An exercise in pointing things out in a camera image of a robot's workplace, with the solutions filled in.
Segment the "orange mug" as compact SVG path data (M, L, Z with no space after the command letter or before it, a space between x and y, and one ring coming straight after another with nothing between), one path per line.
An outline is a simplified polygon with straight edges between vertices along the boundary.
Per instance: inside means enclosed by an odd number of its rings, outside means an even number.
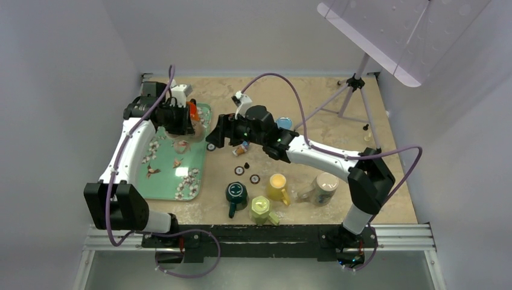
M187 101L186 102L189 108L190 120L194 122L200 122L200 116L197 112L197 104L195 101Z

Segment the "green floral tray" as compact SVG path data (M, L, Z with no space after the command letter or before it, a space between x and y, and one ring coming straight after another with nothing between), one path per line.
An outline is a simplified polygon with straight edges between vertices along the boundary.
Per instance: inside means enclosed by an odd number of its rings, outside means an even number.
M145 199L190 201L200 191L207 142L191 145L184 154L160 127L142 155L137 189Z

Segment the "blue mug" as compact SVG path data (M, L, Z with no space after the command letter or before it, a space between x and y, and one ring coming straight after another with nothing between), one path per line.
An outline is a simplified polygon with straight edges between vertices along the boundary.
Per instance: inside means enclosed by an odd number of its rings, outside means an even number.
M276 120L276 124L277 124L278 128L280 128L280 129L291 130L291 128L293 127L293 122L288 117L278 118Z

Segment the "light green hexagonal mug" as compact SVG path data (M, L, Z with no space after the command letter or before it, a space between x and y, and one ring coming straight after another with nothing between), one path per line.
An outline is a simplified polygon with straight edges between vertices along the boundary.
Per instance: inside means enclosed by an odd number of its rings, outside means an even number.
M254 197L251 201L250 218L256 225L264 225L270 222L278 226L280 219L272 210L270 200L265 196Z

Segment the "yellow mug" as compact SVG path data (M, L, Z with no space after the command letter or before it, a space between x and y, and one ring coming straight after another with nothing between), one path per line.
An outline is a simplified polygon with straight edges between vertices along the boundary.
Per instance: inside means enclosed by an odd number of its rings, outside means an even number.
M280 173L273 174L266 185L266 196L273 201L283 202L286 206L291 204L287 192L287 179Z

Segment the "cream coral mug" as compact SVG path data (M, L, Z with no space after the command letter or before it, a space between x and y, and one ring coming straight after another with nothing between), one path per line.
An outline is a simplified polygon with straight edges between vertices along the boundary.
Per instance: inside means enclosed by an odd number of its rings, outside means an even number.
M317 175L311 184L297 193L298 202L310 202L315 206L327 205L339 186L338 177L324 172Z

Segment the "grey music stand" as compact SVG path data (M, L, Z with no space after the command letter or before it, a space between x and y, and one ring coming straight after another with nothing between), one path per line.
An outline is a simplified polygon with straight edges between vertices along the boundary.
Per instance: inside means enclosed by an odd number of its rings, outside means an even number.
M317 10L382 67L379 85L395 142L460 154L474 133L461 120L475 96L471 31L492 1L322 1Z

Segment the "teal seashell mug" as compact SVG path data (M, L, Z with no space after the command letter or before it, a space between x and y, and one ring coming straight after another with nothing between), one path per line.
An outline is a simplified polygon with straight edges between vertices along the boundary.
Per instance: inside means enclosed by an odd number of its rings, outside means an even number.
M181 155L190 150L192 144L202 142L204 135L203 130L196 129L195 133L192 135L168 134L168 137L173 141L174 151Z

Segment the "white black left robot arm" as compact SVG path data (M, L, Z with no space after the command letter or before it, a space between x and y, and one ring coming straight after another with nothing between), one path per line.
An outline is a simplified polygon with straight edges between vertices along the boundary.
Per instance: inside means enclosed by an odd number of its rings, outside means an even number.
M177 136L195 134L195 102L187 100L192 91L191 85L176 82L142 83L141 95L123 111L122 132L111 161L98 181L87 183L83 191L96 228L156 233L165 247L179 242L175 216L150 210L136 184L143 151L158 129Z

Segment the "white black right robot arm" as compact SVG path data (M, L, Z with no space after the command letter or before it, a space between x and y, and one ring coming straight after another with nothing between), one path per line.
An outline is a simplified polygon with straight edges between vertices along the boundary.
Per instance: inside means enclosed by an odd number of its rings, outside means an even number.
M395 184L395 178L382 157L367 147L363 152L346 151L309 141L295 131L278 127L272 114L262 105L245 115L220 114L206 141L222 148L225 141L238 146L247 141L260 145L273 160L309 166L345 181L352 205L339 229L341 242L355 245L363 230L379 213Z

